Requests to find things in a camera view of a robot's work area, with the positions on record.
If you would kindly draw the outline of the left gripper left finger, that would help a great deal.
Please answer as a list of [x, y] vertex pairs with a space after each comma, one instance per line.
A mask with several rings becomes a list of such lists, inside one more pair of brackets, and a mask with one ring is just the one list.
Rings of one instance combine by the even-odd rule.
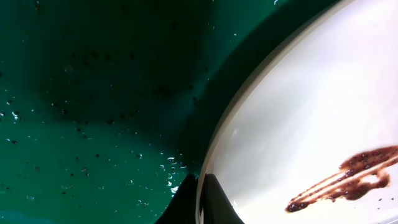
[[197, 180], [188, 174], [155, 224], [195, 224]]

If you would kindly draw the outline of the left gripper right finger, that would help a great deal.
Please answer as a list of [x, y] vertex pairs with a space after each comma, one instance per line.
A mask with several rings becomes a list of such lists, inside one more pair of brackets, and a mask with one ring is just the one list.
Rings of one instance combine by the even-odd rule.
[[198, 214], [202, 224], [244, 224], [214, 174], [205, 175]]

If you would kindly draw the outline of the white plate with sauce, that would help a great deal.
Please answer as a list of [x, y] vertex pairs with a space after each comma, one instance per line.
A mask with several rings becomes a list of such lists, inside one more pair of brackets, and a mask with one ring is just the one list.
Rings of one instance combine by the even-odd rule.
[[265, 59], [203, 163], [244, 223], [397, 222], [397, 1], [340, 1]]

